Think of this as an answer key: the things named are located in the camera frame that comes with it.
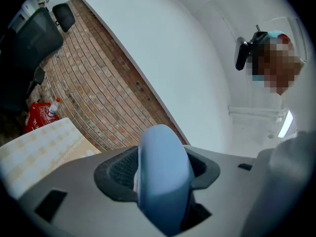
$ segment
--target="brick floor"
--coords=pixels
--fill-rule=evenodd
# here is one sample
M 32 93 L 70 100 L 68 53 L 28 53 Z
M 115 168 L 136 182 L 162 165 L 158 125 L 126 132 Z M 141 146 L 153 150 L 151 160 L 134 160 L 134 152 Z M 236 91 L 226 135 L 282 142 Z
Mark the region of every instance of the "brick floor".
M 82 0 L 68 4 L 76 23 L 67 33 L 58 27 L 64 44 L 42 62 L 44 82 L 28 103 L 60 97 L 58 116 L 69 117 L 101 151 L 137 145 L 142 133 L 156 124 L 168 125 L 185 144 L 109 32 Z

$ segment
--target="white ceiling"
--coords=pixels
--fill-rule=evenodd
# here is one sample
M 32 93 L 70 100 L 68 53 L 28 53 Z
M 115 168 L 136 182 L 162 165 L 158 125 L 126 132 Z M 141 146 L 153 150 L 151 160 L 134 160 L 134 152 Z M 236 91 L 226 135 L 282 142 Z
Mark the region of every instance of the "white ceiling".
M 296 48 L 304 58 L 305 44 L 302 40 L 298 17 L 286 0 L 179 0 L 203 26 L 216 47 L 223 65 L 231 95 L 230 107 L 257 109 L 284 109 L 280 96 L 258 88 L 246 74 L 246 69 L 237 71 L 234 65 L 236 39 L 250 40 L 259 25 L 261 31 L 282 30 L 293 38 Z M 250 110 L 248 114 L 233 116 L 234 135 L 229 153 L 256 156 L 264 148 L 280 142 L 277 135 L 284 119 L 262 118 L 271 111 L 261 112 L 258 117 Z

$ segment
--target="black slot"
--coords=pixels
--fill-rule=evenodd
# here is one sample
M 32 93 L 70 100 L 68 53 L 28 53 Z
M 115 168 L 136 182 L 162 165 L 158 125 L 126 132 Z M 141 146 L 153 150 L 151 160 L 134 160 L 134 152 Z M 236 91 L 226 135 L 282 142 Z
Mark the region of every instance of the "black slot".
M 35 213 L 47 222 L 50 222 L 66 195 L 67 193 L 63 191 L 50 191 L 36 208 Z
M 243 168 L 243 169 L 245 169 L 245 170 L 250 171 L 251 168 L 252 168 L 252 165 L 249 165 L 249 164 L 246 164 L 246 163 L 242 163 L 242 164 L 239 164 L 239 165 L 238 165 L 238 168 Z

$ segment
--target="person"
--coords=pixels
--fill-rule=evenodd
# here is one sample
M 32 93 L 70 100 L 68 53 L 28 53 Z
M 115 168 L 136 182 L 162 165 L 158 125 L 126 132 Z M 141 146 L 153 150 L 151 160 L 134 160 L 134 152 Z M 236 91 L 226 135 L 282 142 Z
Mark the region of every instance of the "person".
M 256 32 L 247 66 L 253 81 L 282 97 L 298 131 L 316 130 L 316 63 L 314 47 L 303 61 L 281 31 Z

